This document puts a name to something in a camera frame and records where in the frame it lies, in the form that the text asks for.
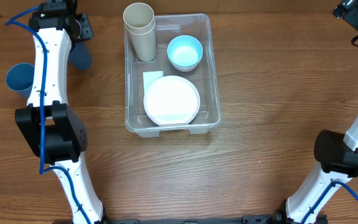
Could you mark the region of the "beige cup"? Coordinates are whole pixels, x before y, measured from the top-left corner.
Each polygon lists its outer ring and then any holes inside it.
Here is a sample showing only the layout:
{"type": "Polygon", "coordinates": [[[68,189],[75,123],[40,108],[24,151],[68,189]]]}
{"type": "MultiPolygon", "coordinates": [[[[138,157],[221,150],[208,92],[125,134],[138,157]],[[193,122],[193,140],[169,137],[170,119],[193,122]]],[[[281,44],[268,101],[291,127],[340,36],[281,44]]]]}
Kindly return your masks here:
{"type": "Polygon", "coordinates": [[[127,29],[130,40],[138,58],[142,61],[151,61],[156,56],[157,41],[155,26],[144,34],[135,34],[127,29]]]}
{"type": "Polygon", "coordinates": [[[146,34],[154,26],[154,10],[146,3],[135,2],[123,12],[126,28],[133,34],[146,34]]]}

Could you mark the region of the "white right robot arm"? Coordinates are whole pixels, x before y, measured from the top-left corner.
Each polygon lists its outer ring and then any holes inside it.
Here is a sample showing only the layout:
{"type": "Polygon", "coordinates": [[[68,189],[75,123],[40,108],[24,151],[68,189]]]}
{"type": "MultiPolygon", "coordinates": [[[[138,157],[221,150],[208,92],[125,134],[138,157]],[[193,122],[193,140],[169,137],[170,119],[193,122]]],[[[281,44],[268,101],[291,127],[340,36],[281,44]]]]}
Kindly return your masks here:
{"type": "MultiPolygon", "coordinates": [[[[358,31],[358,0],[341,1],[333,15],[358,31]]],[[[358,34],[351,44],[355,45],[357,40],[358,34]]],[[[341,187],[358,201],[358,195],[347,185],[358,176],[358,115],[346,133],[322,130],[314,144],[314,158],[312,171],[275,211],[271,223],[327,223],[320,211],[341,187]]]]}

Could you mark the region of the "beige cup front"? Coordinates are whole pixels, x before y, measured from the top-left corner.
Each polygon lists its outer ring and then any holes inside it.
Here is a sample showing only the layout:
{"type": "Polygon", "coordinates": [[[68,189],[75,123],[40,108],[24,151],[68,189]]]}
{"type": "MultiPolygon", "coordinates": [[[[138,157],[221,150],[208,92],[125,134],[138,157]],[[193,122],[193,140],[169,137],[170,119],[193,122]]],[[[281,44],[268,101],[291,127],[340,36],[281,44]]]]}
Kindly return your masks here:
{"type": "Polygon", "coordinates": [[[155,26],[144,34],[135,34],[127,29],[130,40],[138,58],[142,61],[151,61],[156,56],[157,41],[155,26]]]}

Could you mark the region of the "dark blue cup front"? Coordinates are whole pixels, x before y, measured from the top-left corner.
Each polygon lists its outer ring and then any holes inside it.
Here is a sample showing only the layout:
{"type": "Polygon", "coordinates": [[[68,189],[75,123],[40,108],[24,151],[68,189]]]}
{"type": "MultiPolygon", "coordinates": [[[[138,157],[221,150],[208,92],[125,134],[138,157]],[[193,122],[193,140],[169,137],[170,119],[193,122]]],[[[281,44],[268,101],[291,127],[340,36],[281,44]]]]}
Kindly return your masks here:
{"type": "Polygon", "coordinates": [[[18,63],[6,74],[7,87],[28,99],[32,91],[35,67],[29,63],[18,63]]]}

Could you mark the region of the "pink plate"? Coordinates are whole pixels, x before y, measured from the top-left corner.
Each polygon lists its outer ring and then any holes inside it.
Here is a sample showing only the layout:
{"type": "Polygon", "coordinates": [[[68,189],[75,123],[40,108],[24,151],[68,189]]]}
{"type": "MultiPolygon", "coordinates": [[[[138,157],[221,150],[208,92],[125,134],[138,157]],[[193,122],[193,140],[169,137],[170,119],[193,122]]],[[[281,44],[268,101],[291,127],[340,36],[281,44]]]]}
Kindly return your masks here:
{"type": "Polygon", "coordinates": [[[159,126],[190,123],[200,105],[201,98],[195,85],[174,75],[154,81],[144,95],[144,110],[159,126]]]}

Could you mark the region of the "dark blue cup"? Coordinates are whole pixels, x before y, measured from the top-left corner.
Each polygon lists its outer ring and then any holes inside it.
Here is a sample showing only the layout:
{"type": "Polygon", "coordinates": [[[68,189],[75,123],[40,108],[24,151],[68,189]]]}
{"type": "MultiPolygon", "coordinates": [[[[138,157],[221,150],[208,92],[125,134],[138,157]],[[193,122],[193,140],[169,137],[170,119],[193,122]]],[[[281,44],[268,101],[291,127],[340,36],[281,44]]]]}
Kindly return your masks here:
{"type": "Polygon", "coordinates": [[[68,56],[69,62],[78,70],[87,70],[92,65],[91,54],[85,42],[77,42],[68,56]]]}
{"type": "Polygon", "coordinates": [[[28,99],[32,91],[35,67],[29,63],[18,63],[6,74],[7,87],[28,99]]]}

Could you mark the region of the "light blue bowl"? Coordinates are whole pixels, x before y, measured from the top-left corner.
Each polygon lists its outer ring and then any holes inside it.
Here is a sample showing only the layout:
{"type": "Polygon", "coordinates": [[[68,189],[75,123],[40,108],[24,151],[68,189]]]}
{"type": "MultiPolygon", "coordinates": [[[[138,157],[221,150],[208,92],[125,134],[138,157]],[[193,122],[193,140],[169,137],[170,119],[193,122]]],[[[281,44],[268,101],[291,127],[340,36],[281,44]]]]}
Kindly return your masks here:
{"type": "Polygon", "coordinates": [[[172,39],[167,47],[167,56],[180,66],[191,66],[200,63],[203,57],[201,42],[190,35],[179,35],[172,39]]]}

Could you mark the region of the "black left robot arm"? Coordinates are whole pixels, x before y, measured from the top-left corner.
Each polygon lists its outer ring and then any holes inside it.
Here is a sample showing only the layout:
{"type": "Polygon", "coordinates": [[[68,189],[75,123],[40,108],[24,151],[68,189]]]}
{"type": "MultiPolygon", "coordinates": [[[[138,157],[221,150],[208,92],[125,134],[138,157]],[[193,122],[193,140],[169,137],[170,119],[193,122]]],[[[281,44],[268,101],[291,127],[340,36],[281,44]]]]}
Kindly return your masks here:
{"type": "Polygon", "coordinates": [[[25,108],[15,121],[32,152],[39,157],[40,174],[54,172],[71,207],[73,223],[108,223],[104,206],[91,183],[85,151],[85,124],[69,107],[67,66],[86,70],[91,57],[85,41],[94,34],[86,14],[77,13],[74,0],[45,1],[28,10],[28,24],[17,21],[33,35],[34,79],[25,108]]]}

